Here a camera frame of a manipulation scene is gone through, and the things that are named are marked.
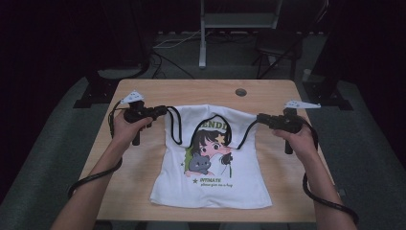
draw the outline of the controller cable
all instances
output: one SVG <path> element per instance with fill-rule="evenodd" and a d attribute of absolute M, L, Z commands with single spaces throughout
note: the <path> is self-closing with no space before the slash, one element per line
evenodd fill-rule
<path fill-rule="evenodd" d="M 108 125 L 110 126 L 110 134 L 111 134 L 111 137 L 114 136 L 114 112 L 115 112 L 116 110 L 119 110 L 119 108 L 117 108 L 117 106 L 119 106 L 119 104 L 120 104 L 120 101 L 118 101 L 118 102 L 114 105 L 113 109 L 112 109 L 111 112 L 108 114 Z M 86 183 L 88 183 L 88 182 L 90 182 L 90 181 L 93 181 L 93 180 L 95 180 L 95 179 L 99 179 L 99 178 L 101 178 L 101 177 L 103 177 L 103 176 L 109 175 L 109 174 L 111 174 L 111 173 L 117 171 L 117 170 L 122 166 L 122 163 L 123 163 L 123 158 L 120 159 L 119 163 L 117 163 L 117 165 L 116 165 L 115 167 L 113 167 L 113 168 L 111 168 L 111 169 L 109 169 L 109 170 L 103 171 L 103 172 L 99 172 L 99 173 L 96 173 L 96 174 L 88 175 L 88 176 L 84 177 L 83 179 L 77 181 L 76 183 L 74 183 L 73 185 L 71 185 L 71 186 L 69 187 L 69 189 L 68 189 L 68 198 L 71 198 L 72 195 L 74 194 L 75 190 L 76 190 L 78 187 L 82 186 L 83 184 L 86 184 Z"/>
<path fill-rule="evenodd" d="M 319 139 L 318 139 L 318 135 L 316 130 L 310 125 L 310 123 L 308 123 L 305 119 L 301 119 L 303 125 L 307 126 L 310 128 L 311 130 L 311 135 L 313 137 L 313 141 L 314 141 L 314 146 L 316 147 L 316 149 L 319 146 Z M 310 192 L 310 190 L 308 189 L 308 184 L 307 184 L 307 175 L 306 173 L 304 173 L 304 178 L 303 178 L 303 189 L 304 189 L 304 193 L 309 196 L 311 199 L 313 199 L 314 201 L 321 203 L 323 205 L 326 205 L 327 207 L 339 210 L 341 212 L 347 213 L 352 217 L 352 220 L 355 224 L 358 223 L 359 221 L 359 217 L 358 215 L 349 207 L 346 207 L 344 205 L 338 204 L 338 203 L 334 203 L 325 199 L 322 199 L 316 195 L 314 195 L 312 192 Z"/>

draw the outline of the gray carpet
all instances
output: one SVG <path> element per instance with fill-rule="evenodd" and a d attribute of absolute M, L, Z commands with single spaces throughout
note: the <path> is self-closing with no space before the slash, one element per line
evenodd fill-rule
<path fill-rule="evenodd" d="M 159 40 L 187 36 L 162 35 Z M 203 70 L 198 68 L 198 41 L 155 51 L 196 79 L 254 79 L 257 66 L 251 63 L 258 56 L 253 49 L 254 38 L 249 36 L 238 42 L 218 43 L 221 39 L 208 38 L 208 65 Z M 304 101 L 302 72 L 314 66 L 325 40 L 323 36 L 311 35 L 304 41 L 304 55 L 298 62 L 296 73 L 296 83 Z M 159 57 L 152 56 L 151 67 L 141 78 L 152 78 L 159 62 Z M 266 78 L 287 79 L 288 69 L 289 62 L 283 61 Z M 136 71 L 112 69 L 101 71 L 101 75 L 116 78 Z M 190 76 L 163 60 L 156 78 L 189 79 Z M 50 116 L 0 207 L 0 229 L 48 229 L 66 202 L 66 190 L 78 179 L 107 109 L 107 104 L 73 108 L 86 85 L 85 79 L 78 81 Z M 320 145 L 335 183 L 344 193 L 343 200 L 358 213 L 359 229 L 404 229 L 406 173 L 366 108 L 356 85 L 340 81 L 338 89 L 354 110 L 327 106 L 307 112 L 319 133 Z M 113 224 L 114 229 L 135 229 L 137 226 L 137 222 L 113 221 Z M 263 227 L 288 229 L 284 223 Z M 289 227 L 315 229 L 312 223 L 290 224 Z"/>

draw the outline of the controller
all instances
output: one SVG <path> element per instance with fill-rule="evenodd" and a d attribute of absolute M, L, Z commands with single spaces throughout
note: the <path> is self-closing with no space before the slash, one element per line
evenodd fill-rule
<path fill-rule="evenodd" d="M 286 108 L 283 110 L 283 115 L 279 116 L 260 113 L 257 115 L 257 121 L 269 126 L 269 128 L 281 129 L 291 133 L 299 132 L 304 124 L 304 118 L 297 115 L 295 108 Z M 285 141 L 284 152 L 286 154 L 293 153 L 293 149 L 287 141 Z"/>
<path fill-rule="evenodd" d="M 167 114 L 167 107 L 164 105 L 159 105 L 156 107 L 144 107 L 143 101 L 137 101 L 129 103 L 129 108 L 124 112 L 124 119 L 128 123 L 135 123 L 146 117 L 151 117 L 153 121 L 156 121 L 159 116 L 165 114 Z M 137 135 L 132 141 L 132 145 L 140 145 L 140 131 L 138 131 Z"/>

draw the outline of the cartoon character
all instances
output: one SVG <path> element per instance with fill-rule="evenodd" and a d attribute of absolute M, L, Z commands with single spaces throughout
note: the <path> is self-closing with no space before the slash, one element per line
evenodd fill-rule
<path fill-rule="evenodd" d="M 211 166 L 208 168 L 208 174 L 226 174 L 231 177 L 231 161 L 233 160 L 233 156 L 231 155 L 231 148 L 224 146 L 224 138 L 225 133 L 218 130 L 198 130 L 192 140 L 190 152 L 209 157 Z"/>
<path fill-rule="evenodd" d="M 195 152 L 189 162 L 189 171 L 208 174 L 208 168 L 211 165 L 209 156 L 201 156 L 198 152 Z"/>

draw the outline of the white t-shirt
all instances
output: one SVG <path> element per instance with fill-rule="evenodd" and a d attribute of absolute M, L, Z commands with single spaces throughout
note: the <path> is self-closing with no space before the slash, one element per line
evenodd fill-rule
<path fill-rule="evenodd" d="M 257 125 L 250 126 L 256 115 L 209 104 L 171 111 L 165 117 L 167 150 L 151 202 L 186 208 L 272 205 L 255 149 Z"/>

